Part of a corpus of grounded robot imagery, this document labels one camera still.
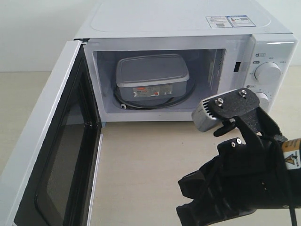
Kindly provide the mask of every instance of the microwave door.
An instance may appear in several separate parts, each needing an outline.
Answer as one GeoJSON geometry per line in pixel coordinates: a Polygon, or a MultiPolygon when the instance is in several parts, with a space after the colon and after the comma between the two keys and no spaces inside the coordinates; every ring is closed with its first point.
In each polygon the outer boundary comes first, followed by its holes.
{"type": "Polygon", "coordinates": [[[86,225],[100,131],[84,48],[69,41],[0,177],[0,226],[86,225]]]}

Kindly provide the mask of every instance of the table surface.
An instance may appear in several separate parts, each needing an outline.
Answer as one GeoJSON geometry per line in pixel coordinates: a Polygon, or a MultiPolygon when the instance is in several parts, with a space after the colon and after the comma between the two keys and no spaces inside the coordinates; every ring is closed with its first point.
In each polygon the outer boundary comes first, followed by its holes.
{"type": "MultiPolygon", "coordinates": [[[[290,67],[271,117],[289,139],[301,137],[301,67],[290,67]]],[[[49,73],[0,73],[0,173],[49,73]]],[[[103,128],[91,226],[181,225],[175,208],[190,202],[178,180],[217,155],[223,140],[192,122],[116,122],[103,128]]],[[[301,222],[301,211],[297,210],[301,222]]],[[[288,210],[258,210],[221,226],[290,225],[288,210]]]]}

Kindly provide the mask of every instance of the warning sticker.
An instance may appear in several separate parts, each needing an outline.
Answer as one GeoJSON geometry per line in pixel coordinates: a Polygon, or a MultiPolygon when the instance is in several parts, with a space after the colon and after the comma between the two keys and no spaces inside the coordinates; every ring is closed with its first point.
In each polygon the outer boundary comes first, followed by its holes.
{"type": "Polygon", "coordinates": [[[232,27],[225,16],[206,16],[206,19],[211,28],[232,27]]]}
{"type": "Polygon", "coordinates": [[[133,88],[133,97],[155,97],[170,95],[172,93],[173,85],[133,88]]]}
{"type": "Polygon", "coordinates": [[[301,168],[300,141],[301,139],[295,139],[282,144],[283,156],[288,170],[301,168]]]}
{"type": "Polygon", "coordinates": [[[256,27],[247,15],[227,16],[227,19],[233,27],[256,27]]]}

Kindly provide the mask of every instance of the microwave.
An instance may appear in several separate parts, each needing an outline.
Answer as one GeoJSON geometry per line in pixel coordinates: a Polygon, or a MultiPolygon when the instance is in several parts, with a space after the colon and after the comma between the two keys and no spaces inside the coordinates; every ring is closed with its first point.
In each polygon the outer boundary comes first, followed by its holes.
{"type": "Polygon", "coordinates": [[[191,121],[200,100],[242,87],[269,111],[296,45],[254,0],[99,1],[63,48],[1,172],[0,226],[89,225],[106,122],[191,121]],[[122,107],[119,63],[151,56],[184,61],[189,95],[168,107],[122,107]]]}

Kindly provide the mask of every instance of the timer knob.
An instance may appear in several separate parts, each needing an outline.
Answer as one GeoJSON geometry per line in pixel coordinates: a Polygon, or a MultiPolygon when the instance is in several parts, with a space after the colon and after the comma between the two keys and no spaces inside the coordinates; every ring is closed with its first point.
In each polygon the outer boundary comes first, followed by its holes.
{"type": "Polygon", "coordinates": [[[274,62],[267,62],[260,65],[255,71],[255,78],[260,84],[271,84],[281,76],[281,70],[274,62]]]}
{"type": "Polygon", "coordinates": [[[256,96],[259,98],[259,105],[262,109],[266,110],[269,106],[269,98],[264,93],[255,93],[256,96]]]}

